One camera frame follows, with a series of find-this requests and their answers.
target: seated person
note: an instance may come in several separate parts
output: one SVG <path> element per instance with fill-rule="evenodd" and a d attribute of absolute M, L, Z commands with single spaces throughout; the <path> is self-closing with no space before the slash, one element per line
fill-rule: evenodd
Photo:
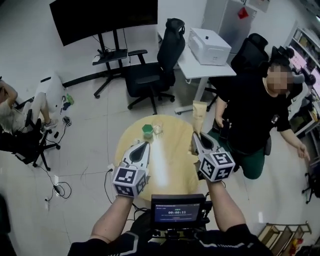
<path fill-rule="evenodd" d="M 193 239 L 166 240 L 161 245 L 152 238 L 150 212 L 141 215 L 131 230 L 121 235 L 133 198 L 118 195 L 106 213 L 96 222 L 87 242 L 75 242 L 68 256 L 104 255 L 201 255 L 201 256 L 272 256 L 251 234 L 246 220 L 222 182 L 207 181 L 215 221 L 220 230 L 198 229 Z"/>
<path fill-rule="evenodd" d="M 32 131 L 29 125 L 25 127 L 26 118 L 29 109 L 32 109 L 32 122 L 35 124 L 39 118 L 40 112 L 44 118 L 44 129 L 50 130 L 57 126 L 57 119 L 50 119 L 46 94 L 40 92 L 32 103 L 27 102 L 22 112 L 13 107 L 18 93 L 10 85 L 0 80 L 0 125 L 3 129 L 14 134 L 19 131 L 28 133 Z"/>
<path fill-rule="evenodd" d="M 265 145 L 270 130 L 277 127 L 284 140 L 295 147 L 300 158 L 310 161 L 306 146 L 291 130 L 288 121 L 286 92 L 293 86 L 288 66 L 272 63 L 267 77 L 242 73 L 228 78 L 221 85 L 216 101 L 215 121 L 222 128 L 228 119 L 230 130 L 227 140 L 219 137 L 215 128 L 208 133 L 220 146 L 229 151 L 245 177 L 258 179 L 265 163 Z"/>

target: forearm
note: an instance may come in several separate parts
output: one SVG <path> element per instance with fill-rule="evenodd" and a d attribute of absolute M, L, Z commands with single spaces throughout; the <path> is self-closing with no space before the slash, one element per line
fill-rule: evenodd
<path fill-rule="evenodd" d="M 301 140 L 294 134 L 291 129 L 280 131 L 281 136 L 284 140 L 289 143 L 291 146 L 295 147 L 296 149 L 302 144 Z"/>
<path fill-rule="evenodd" d="M 106 243 L 117 239 L 124 230 L 133 198 L 118 195 L 106 213 L 93 227 L 91 238 L 98 238 Z"/>
<path fill-rule="evenodd" d="M 7 84 L 5 81 L 0 81 L 0 87 L 4 88 L 9 98 L 15 100 L 18 97 L 17 91 L 9 84 Z"/>
<path fill-rule="evenodd" d="M 225 112 L 227 103 L 223 101 L 220 97 L 216 100 L 216 106 L 215 106 L 215 117 L 222 118 L 222 115 Z"/>
<path fill-rule="evenodd" d="M 213 205 L 215 222 L 218 228 L 226 232 L 229 228 L 245 224 L 246 219 L 240 208 L 230 197 L 222 182 L 207 181 L 210 198 Z"/>

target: white printer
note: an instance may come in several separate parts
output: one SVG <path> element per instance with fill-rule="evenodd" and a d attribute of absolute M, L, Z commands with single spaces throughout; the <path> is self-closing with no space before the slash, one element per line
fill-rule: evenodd
<path fill-rule="evenodd" d="M 231 51 L 216 32 L 201 28 L 191 28 L 188 45 L 202 65 L 224 65 Z"/>

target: smartphone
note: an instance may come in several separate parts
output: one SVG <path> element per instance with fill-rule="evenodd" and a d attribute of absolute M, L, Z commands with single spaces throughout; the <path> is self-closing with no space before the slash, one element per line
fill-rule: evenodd
<path fill-rule="evenodd" d="M 223 120 L 223 128 L 220 130 L 220 138 L 227 140 L 229 136 L 230 122 Z"/>

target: round wooden table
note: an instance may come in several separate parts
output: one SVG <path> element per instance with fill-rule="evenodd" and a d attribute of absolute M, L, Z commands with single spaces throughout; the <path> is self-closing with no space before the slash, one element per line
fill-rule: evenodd
<path fill-rule="evenodd" d="M 145 139 L 142 127 L 161 120 L 162 133 Z M 151 201 L 151 195 L 193 194 L 198 188 L 198 175 L 194 163 L 198 157 L 192 155 L 191 124 L 168 115 L 152 115 L 132 124 L 123 133 L 115 153 L 114 164 L 121 162 L 123 155 L 136 139 L 150 143 L 149 174 L 150 179 L 139 197 Z"/>

